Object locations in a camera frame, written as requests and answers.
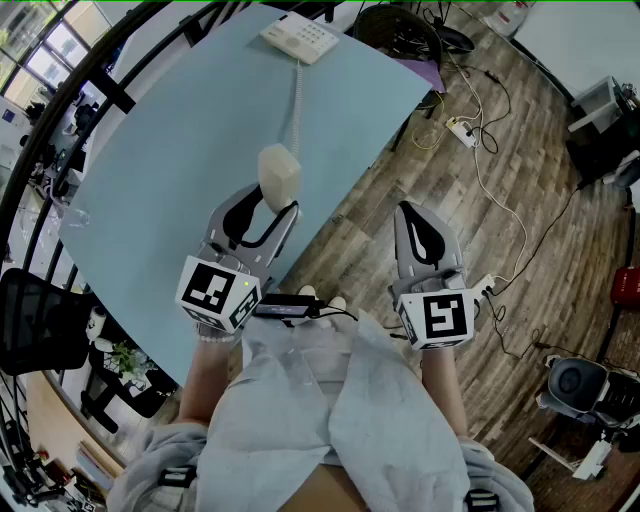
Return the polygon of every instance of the red object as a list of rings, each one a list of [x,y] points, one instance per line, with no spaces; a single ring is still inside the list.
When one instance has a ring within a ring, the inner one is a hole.
[[[616,270],[611,302],[627,309],[640,309],[640,268]]]

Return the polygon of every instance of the white box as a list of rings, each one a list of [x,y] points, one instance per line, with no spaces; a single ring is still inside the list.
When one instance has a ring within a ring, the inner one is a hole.
[[[396,311],[414,350],[450,347],[473,338],[471,290],[406,293]]]
[[[187,256],[176,303],[197,322],[233,333],[261,299],[257,277]]]

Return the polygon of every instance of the white sleeve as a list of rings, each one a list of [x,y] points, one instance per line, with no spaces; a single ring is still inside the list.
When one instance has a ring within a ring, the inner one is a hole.
[[[498,495],[500,511],[534,512],[533,495],[513,472],[498,464],[483,445],[467,438],[458,438],[467,464],[471,489],[484,489]]]
[[[158,489],[162,471],[197,466],[206,442],[207,427],[196,423],[176,423],[150,430],[142,443],[142,453],[114,482],[107,497],[109,512],[152,510],[142,502]]]

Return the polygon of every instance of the purple mat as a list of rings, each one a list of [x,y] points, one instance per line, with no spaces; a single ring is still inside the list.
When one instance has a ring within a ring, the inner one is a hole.
[[[431,84],[431,87],[438,92],[445,92],[442,78],[440,78],[440,72],[438,66],[432,60],[406,60],[406,59],[394,59],[404,67],[409,68],[414,73],[417,73],[427,82]]]

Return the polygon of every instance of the light blue table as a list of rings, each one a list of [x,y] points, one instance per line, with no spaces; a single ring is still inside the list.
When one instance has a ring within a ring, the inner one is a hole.
[[[259,36],[281,15],[250,6],[165,74],[78,190],[72,206],[89,213],[89,225],[63,223],[60,231],[109,312],[181,385],[195,348],[193,322],[174,303],[185,258],[198,250],[213,209],[257,181],[260,150],[290,144],[295,63]],[[339,36],[333,50],[304,67],[297,198],[304,217],[272,265],[276,282],[430,88]],[[272,219],[257,210],[245,239]]]

